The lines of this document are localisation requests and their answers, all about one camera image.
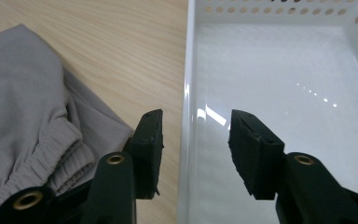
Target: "mounting hole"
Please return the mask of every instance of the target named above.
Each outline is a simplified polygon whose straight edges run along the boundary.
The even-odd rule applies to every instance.
[[[292,7],[289,9],[289,11],[287,13],[289,13],[289,15],[293,15],[293,14],[295,14],[295,12],[296,12],[296,8]]]
[[[331,15],[334,12],[334,10],[332,8],[329,8],[326,10],[326,12],[324,13],[326,16]]]
[[[301,13],[301,15],[305,15],[308,13],[308,11],[309,11],[309,9],[303,8],[303,9],[301,9],[300,13]]]
[[[241,8],[241,13],[245,13],[247,10],[248,10],[247,7],[242,7],[242,8]]]
[[[117,165],[122,163],[125,160],[125,158],[121,155],[114,155],[109,157],[106,161],[107,163],[111,164],[111,165]]]
[[[346,12],[347,12],[347,9],[342,8],[342,9],[338,12],[338,15],[339,15],[339,16],[342,16],[342,15],[344,15]]]
[[[212,12],[212,8],[211,8],[211,7],[206,7],[206,8],[205,8],[205,12],[207,12],[207,13]]]
[[[233,13],[233,12],[235,12],[235,7],[231,7],[228,9],[228,13]]]
[[[358,24],[358,17],[354,20],[354,23]]]
[[[319,13],[321,13],[321,9],[320,8],[316,8],[315,10],[313,10],[312,14],[313,15],[318,15]]]
[[[25,210],[38,204],[43,198],[42,192],[39,190],[31,191],[23,194],[13,203],[13,208],[16,210]]]
[[[258,7],[255,7],[255,8],[252,9],[253,14],[256,14],[258,11],[259,11]]]
[[[222,7],[218,7],[218,8],[216,9],[216,12],[218,12],[218,13],[223,12],[223,8],[222,8]]]
[[[271,8],[270,7],[266,7],[266,9],[264,9],[264,13],[265,14],[269,14],[271,12]]]
[[[276,11],[277,14],[283,13],[283,7],[279,7]]]
[[[308,156],[296,155],[295,160],[304,165],[313,165],[314,161]]]

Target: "wooden table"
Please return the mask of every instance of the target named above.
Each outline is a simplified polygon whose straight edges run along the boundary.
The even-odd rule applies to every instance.
[[[176,222],[186,14],[186,0],[0,1],[0,32],[25,24],[132,128],[164,111],[161,196],[137,201],[138,223]]]

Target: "white plastic basket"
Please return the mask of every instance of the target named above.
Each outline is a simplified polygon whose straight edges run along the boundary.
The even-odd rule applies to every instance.
[[[358,0],[190,0],[178,223],[278,223],[228,148],[257,115],[358,192]]]

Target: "gray fabric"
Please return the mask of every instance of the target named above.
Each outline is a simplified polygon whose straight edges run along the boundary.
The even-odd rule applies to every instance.
[[[0,33],[0,205],[21,189],[60,194],[90,180],[131,133],[37,35]]]

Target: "gray garment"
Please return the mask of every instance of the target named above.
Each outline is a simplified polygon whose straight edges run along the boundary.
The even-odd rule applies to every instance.
[[[0,33],[0,205],[19,190],[90,180],[132,129],[20,25]]]

